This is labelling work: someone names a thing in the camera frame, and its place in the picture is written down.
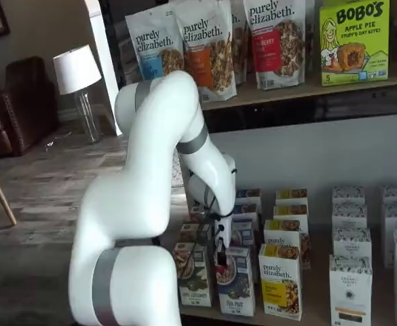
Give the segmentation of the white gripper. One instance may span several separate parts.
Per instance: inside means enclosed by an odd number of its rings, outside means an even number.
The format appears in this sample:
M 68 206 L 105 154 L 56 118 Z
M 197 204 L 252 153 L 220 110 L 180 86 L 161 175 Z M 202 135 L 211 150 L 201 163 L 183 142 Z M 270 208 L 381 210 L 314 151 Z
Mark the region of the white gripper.
M 216 214 L 215 222 L 215 246 L 216 246 L 216 264 L 218 266 L 227 265 L 227 256 L 225 249 L 231 244 L 231 227 L 232 216 L 220 216 Z

